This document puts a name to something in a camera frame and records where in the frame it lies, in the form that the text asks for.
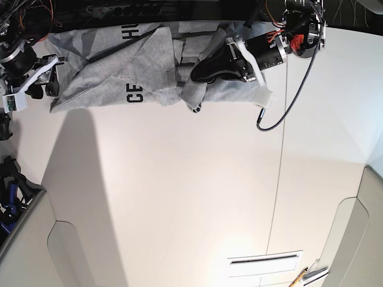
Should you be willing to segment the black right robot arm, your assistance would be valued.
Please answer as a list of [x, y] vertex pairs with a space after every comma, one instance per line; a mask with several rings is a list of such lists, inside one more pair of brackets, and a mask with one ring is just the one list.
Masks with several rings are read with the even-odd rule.
[[62, 23], [55, 1], [1, 1], [1, 95], [24, 93], [33, 99], [57, 96], [56, 66], [66, 62], [55, 54], [38, 56], [34, 45], [43, 42]]

